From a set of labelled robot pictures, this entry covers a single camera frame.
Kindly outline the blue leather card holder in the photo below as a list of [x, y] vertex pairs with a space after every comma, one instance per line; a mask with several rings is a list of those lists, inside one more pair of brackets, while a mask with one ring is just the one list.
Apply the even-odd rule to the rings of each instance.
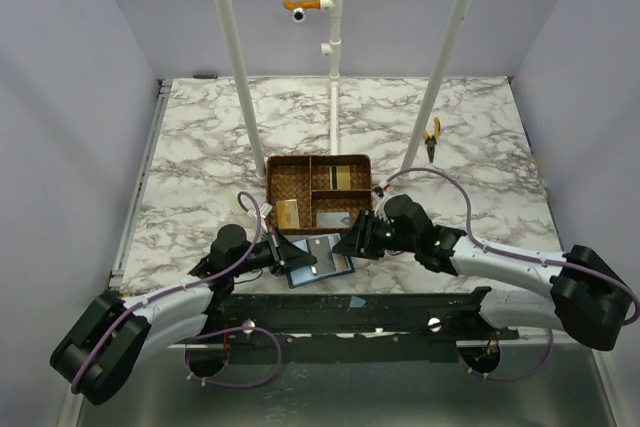
[[[333, 235], [335, 237], [334, 245], [342, 236], [340, 233], [329, 233], [323, 235]], [[308, 252], [306, 243], [308, 238], [293, 240], [292, 243]], [[350, 257], [333, 253], [330, 258], [317, 258], [317, 260], [318, 262], [314, 266], [302, 267], [292, 270], [286, 274], [287, 282], [291, 289], [355, 272], [355, 267]]]

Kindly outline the black VIP credit card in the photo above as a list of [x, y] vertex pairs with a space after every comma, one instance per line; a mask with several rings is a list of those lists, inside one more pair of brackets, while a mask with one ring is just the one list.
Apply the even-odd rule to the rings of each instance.
[[321, 235], [310, 237], [306, 240], [308, 252], [316, 258], [330, 258], [333, 255], [335, 237], [333, 235]]

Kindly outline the white diamond credit card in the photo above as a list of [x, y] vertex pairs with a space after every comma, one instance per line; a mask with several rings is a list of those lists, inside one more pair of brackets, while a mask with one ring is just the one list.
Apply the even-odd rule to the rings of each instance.
[[348, 211], [318, 212], [316, 227], [322, 229], [344, 229], [351, 225], [351, 215]]

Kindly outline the gold credit card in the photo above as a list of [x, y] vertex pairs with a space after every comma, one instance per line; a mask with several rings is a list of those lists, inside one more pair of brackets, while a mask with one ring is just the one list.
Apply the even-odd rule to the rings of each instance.
[[331, 190], [350, 190], [351, 167], [349, 165], [330, 166], [329, 186]]

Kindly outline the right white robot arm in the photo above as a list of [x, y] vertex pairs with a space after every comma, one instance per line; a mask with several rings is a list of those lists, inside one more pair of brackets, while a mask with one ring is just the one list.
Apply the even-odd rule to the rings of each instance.
[[333, 253], [378, 260], [389, 251], [411, 253], [425, 269], [452, 276], [479, 277], [512, 286], [489, 292], [464, 309], [460, 326], [480, 339], [506, 327], [560, 330], [589, 348], [614, 348], [632, 304], [626, 285], [591, 248], [534, 252], [491, 242], [434, 224], [407, 195], [384, 205], [384, 214], [359, 213]]

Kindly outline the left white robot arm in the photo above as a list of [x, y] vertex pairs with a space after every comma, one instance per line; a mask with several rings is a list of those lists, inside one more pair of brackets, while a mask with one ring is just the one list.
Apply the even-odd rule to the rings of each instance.
[[128, 299], [113, 291], [98, 295], [53, 350], [50, 366], [73, 393], [100, 405], [144, 357], [190, 338], [214, 340], [222, 327], [215, 311], [233, 292], [235, 277], [261, 269], [283, 275], [316, 261], [278, 230], [249, 238], [243, 227], [227, 224], [182, 280]]

